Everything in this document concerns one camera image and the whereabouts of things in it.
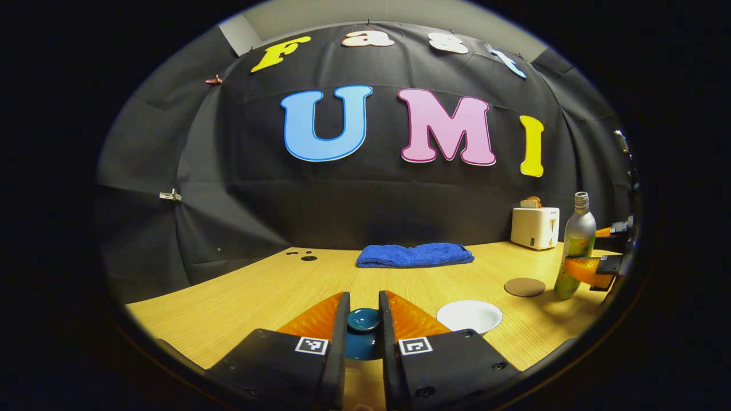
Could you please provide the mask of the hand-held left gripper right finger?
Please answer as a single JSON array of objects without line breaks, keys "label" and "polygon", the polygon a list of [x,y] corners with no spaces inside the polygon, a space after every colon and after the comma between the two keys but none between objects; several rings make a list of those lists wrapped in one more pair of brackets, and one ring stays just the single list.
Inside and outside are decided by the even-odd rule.
[{"label": "hand-held left gripper right finger", "polygon": [[389,410],[467,410],[520,374],[477,331],[450,331],[391,291],[379,292]]}]

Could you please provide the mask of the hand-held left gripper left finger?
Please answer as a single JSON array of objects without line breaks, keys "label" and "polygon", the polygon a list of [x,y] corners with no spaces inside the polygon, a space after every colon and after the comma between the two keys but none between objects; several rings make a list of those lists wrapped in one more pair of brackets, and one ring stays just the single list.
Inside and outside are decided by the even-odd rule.
[{"label": "hand-held left gripper left finger", "polygon": [[277,331],[251,331],[206,375],[244,410],[341,410],[349,312],[349,292],[327,297]]}]

